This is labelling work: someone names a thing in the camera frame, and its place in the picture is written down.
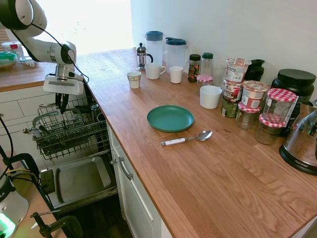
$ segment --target green light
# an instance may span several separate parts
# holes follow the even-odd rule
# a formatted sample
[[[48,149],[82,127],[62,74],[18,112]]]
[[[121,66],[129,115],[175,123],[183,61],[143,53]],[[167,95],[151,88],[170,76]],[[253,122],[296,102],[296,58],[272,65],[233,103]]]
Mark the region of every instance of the green light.
[[[15,223],[13,223],[8,217],[6,217],[5,214],[0,213],[0,226],[1,226],[1,230],[0,230],[0,236],[1,234],[5,233],[4,238],[9,237],[10,235],[12,235],[12,233],[14,232],[15,229]]]

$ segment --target dishwasher tray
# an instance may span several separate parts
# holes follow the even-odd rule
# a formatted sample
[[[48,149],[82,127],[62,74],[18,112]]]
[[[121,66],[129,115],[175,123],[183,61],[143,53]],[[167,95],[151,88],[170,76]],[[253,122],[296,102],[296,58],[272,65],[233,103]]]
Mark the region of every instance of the dishwasher tray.
[[[109,148],[106,120],[92,98],[69,101],[61,114],[52,107],[39,108],[33,120],[33,140],[45,160],[77,151],[94,154]]]

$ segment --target teal plate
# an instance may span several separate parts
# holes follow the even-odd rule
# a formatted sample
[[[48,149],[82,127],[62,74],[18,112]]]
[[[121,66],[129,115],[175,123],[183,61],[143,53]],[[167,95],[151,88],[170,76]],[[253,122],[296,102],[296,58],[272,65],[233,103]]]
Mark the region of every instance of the teal plate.
[[[194,122],[194,116],[185,108],[179,106],[161,106],[148,113],[149,124],[160,131],[179,132],[189,128]]]

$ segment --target french press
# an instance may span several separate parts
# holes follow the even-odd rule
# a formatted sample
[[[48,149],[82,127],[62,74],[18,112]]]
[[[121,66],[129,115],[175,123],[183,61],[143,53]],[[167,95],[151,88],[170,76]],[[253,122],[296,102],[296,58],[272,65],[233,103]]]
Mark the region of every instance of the french press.
[[[146,53],[147,48],[142,46],[142,43],[140,43],[140,46],[137,47],[137,68],[136,70],[144,70],[145,69],[145,56],[149,56],[151,58],[151,63],[153,63],[153,57],[150,54]]]

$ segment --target window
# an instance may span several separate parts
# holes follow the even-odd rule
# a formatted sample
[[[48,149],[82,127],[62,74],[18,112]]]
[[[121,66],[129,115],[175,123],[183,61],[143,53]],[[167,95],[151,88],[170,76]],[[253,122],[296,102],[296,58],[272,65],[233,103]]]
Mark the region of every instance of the window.
[[[77,54],[130,48],[130,0],[37,0],[48,20],[46,30],[75,44]],[[53,41],[45,32],[36,37]]]

